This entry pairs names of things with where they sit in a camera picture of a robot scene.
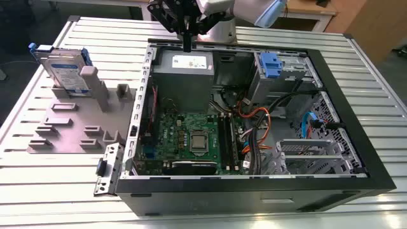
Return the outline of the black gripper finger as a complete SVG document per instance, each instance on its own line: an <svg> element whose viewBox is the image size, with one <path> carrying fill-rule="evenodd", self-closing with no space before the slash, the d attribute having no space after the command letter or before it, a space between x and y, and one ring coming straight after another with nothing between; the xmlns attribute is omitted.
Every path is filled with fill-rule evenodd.
<svg viewBox="0 0 407 229"><path fill-rule="evenodd" d="M156 19L160 22L163 27L171 32L178 34L178 38L183 41L183 51L187 52L187 26L186 20L178 22L175 16L168 9L163 0L151 0L148 2L147 9Z"/></svg>
<svg viewBox="0 0 407 229"><path fill-rule="evenodd" d="M192 37L207 34L218 22L223 19L223 13L214 13L204 19L199 19L199 15L191 15L188 18L187 29L187 52L191 52Z"/></svg>

